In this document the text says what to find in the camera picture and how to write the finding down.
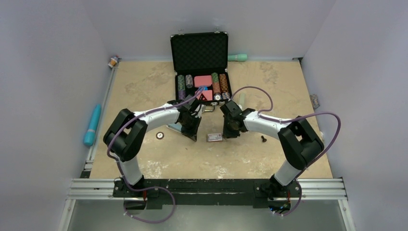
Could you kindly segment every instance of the case lid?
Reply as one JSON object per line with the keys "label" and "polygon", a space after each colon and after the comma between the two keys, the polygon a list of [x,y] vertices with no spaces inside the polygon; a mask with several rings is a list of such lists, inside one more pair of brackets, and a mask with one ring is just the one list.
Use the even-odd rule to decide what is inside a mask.
{"label": "case lid", "polygon": [[170,38],[174,70],[227,68],[228,33],[173,35]]}

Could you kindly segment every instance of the wooden table surface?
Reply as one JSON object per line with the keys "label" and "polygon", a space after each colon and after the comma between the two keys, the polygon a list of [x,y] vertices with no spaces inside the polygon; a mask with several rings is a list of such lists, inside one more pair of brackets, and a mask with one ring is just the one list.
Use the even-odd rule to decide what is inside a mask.
{"label": "wooden table surface", "polygon": [[[267,115],[294,118],[313,112],[309,93],[299,62],[229,62],[232,90],[243,86],[265,89],[273,99],[274,108]],[[91,178],[113,179],[119,176],[114,160],[106,155],[102,138],[123,108],[144,111],[175,98],[172,62],[121,62],[102,121],[99,144]],[[256,110],[269,108],[266,95],[258,90],[243,90],[244,107]],[[208,143],[208,133],[221,133],[222,112],[203,113],[197,142],[165,126],[146,133],[138,161],[145,178],[244,179],[269,178],[285,160],[278,140],[266,137],[263,143],[257,132],[242,133],[236,139]],[[308,121],[320,134],[315,118]],[[158,140],[155,135],[163,132]],[[332,178],[326,155],[303,173],[301,178]]]}

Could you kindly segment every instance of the poker chip case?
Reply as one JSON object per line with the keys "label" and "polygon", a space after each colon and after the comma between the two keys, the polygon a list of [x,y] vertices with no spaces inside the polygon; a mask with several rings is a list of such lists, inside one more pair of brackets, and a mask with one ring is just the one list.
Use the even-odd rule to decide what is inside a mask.
{"label": "poker chip case", "polygon": [[227,32],[209,32],[194,34],[178,34],[170,37],[171,52],[173,56],[173,66],[175,71],[175,89],[176,100],[183,99],[189,94],[194,95],[198,86],[189,83],[191,77],[187,79],[186,87],[185,76],[211,76],[217,73],[218,76],[226,76],[226,84],[221,84],[222,99],[215,100],[213,85],[207,86],[212,91],[211,99],[203,96],[200,98],[203,104],[223,104],[232,96],[230,79],[228,75],[228,33]]}

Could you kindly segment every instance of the black case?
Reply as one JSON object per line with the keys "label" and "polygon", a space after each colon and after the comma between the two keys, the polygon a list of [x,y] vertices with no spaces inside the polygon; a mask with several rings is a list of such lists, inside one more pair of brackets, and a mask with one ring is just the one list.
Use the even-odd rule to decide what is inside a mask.
{"label": "black case", "polygon": [[[178,34],[170,38],[173,66],[175,71],[176,99],[179,99],[179,75],[205,76],[213,72],[225,74],[227,77],[229,95],[232,96],[230,77],[227,73],[228,64],[228,33],[209,32],[196,34]],[[194,95],[198,88],[186,88],[186,96]],[[202,101],[203,104],[223,104],[227,100]]]}

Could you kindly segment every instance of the gray wall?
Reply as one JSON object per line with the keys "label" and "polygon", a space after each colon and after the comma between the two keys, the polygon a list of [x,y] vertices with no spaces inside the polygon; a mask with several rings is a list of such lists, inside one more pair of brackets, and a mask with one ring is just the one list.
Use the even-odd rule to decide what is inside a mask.
{"label": "gray wall", "polygon": [[[407,230],[408,1],[337,0],[303,68],[343,127],[329,161],[360,231]],[[321,116],[326,140],[335,120]]]}
{"label": "gray wall", "polygon": [[0,3],[0,230],[57,229],[108,53],[80,0]]}
{"label": "gray wall", "polygon": [[83,0],[109,53],[171,59],[169,36],[229,32],[230,53],[252,59],[303,57],[335,0]]}

